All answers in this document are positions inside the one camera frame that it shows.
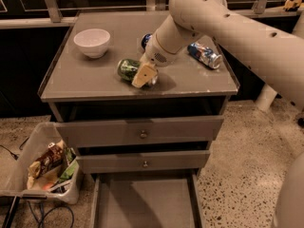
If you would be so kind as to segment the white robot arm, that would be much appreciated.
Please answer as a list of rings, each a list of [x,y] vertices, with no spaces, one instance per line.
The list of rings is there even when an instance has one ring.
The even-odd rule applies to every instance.
[[[303,25],[287,33],[228,10],[223,0],[169,0],[145,56],[174,57],[197,34],[268,85],[256,103],[228,105],[199,176],[204,227],[304,228]]]

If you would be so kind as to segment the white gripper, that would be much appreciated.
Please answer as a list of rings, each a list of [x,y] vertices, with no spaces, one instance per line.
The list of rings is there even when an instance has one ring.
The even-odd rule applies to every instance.
[[[146,48],[143,50],[143,61],[150,63],[141,63],[135,74],[132,85],[141,88],[145,85],[152,86],[158,80],[158,67],[166,67],[172,64],[180,51],[185,47],[186,40],[174,33],[162,33],[156,31],[152,34]]]

